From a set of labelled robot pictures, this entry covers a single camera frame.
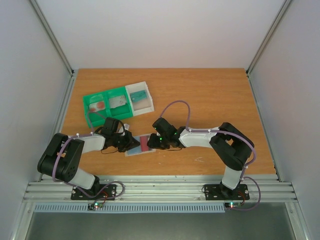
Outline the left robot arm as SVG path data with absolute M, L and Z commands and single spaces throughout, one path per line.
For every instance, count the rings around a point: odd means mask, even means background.
M 109 147 L 124 153 L 138 146 L 140 142 L 120 120 L 107 117 L 103 126 L 88 134 L 68 136 L 56 133 L 42 154 L 37 171 L 50 176 L 54 182 L 63 182 L 78 189 L 89 199 L 96 199 L 104 188 L 97 176 L 79 167 L 82 155 Z

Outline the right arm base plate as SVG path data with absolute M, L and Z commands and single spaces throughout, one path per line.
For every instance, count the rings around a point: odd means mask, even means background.
M 220 184 L 205 184 L 201 188 L 207 201 L 249 200 L 249 190 L 246 184 L 239 183 L 235 189 L 229 189 Z

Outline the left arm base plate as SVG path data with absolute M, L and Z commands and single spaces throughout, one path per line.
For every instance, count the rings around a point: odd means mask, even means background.
M 98 199 L 107 199 L 108 201 L 113 201 L 117 194 L 117 185 L 110 184 L 100 191 L 105 185 L 100 184 L 96 190 L 92 189 L 82 189 L 80 187 L 74 188 L 71 192 L 70 199 L 74 201 L 80 200 L 98 200 Z

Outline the white card holder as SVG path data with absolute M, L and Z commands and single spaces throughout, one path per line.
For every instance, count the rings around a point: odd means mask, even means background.
M 137 136 L 134 136 L 134 138 L 136 139 L 136 140 L 138 140 L 139 141 L 139 143 L 140 143 L 140 136 L 148 136 L 148 138 L 150 137 L 150 133 L 149 134 L 143 134 L 143 135 L 137 135 Z M 155 149 L 149 149 L 149 151 L 146 151 L 146 152 L 142 152 L 141 151 L 141 144 L 138 146 L 138 147 L 136 147 L 136 148 L 134 148 L 134 149 L 131 149 L 131 150 L 129 150 L 129 151 L 126 151 L 125 153 L 124 153 L 124 156 L 125 157 L 130 157 L 130 156 L 136 156 L 136 155 L 141 155 L 141 154 L 149 154 L 149 153 L 154 153 L 156 150 Z

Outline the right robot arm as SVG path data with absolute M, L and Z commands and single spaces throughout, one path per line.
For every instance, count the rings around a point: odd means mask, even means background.
M 147 146 L 151 149 L 202 147 L 215 151 L 225 165 L 218 187 L 218 195 L 224 200 L 231 199 L 238 193 L 238 186 L 248 165 L 257 158 L 254 143 L 228 122 L 214 128 L 175 128 L 160 117 L 152 126 L 156 133 L 151 134 L 147 141 Z

